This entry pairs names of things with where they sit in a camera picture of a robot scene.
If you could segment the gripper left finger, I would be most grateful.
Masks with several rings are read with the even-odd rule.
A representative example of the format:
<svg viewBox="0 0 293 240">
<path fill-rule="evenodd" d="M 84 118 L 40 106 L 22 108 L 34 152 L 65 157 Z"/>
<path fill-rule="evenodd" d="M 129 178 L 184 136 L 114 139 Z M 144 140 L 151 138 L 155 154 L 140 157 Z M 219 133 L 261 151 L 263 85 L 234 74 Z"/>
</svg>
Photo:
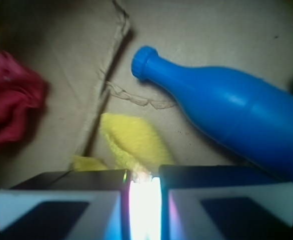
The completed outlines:
<svg viewBox="0 0 293 240">
<path fill-rule="evenodd" d="M 0 189 L 0 240 L 128 240 L 128 169 L 56 171 Z"/>
</svg>

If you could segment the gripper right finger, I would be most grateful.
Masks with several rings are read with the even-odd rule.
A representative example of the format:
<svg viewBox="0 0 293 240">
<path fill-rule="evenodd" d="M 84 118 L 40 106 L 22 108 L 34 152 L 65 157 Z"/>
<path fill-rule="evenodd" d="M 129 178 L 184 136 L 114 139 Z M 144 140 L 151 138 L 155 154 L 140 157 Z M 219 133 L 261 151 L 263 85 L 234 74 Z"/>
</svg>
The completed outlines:
<svg viewBox="0 0 293 240">
<path fill-rule="evenodd" d="M 159 168 L 163 240 L 293 240 L 293 182 L 246 166 Z"/>
</svg>

